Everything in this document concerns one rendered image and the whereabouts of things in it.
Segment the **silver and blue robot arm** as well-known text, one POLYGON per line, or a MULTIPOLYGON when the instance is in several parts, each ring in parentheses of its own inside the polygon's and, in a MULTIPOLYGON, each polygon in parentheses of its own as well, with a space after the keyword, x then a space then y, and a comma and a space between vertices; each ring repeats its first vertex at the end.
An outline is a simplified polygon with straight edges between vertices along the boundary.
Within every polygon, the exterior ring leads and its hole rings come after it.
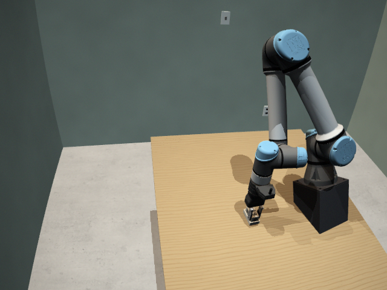
POLYGON ((337 182, 335 166, 348 165, 356 154, 355 141, 338 124, 313 70, 310 45, 297 30, 268 38, 262 49, 267 82, 269 141, 258 144, 253 172, 269 177, 273 169, 307 168, 304 183, 326 186, 337 182), (291 78, 315 129, 306 131, 307 150, 288 146, 285 75, 291 78))

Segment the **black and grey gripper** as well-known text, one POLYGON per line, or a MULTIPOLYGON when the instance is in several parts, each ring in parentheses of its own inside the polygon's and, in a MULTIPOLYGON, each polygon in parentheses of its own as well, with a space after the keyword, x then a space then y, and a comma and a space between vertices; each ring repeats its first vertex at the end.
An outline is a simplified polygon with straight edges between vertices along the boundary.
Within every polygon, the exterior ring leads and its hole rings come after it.
POLYGON ((249 182, 248 193, 246 194, 244 202, 249 208, 248 219, 251 220, 252 213, 254 211, 253 207, 258 208, 259 218, 264 209, 263 205, 265 200, 275 198, 275 188, 273 184, 270 184, 272 175, 266 178, 256 175, 252 170, 252 175, 249 182))

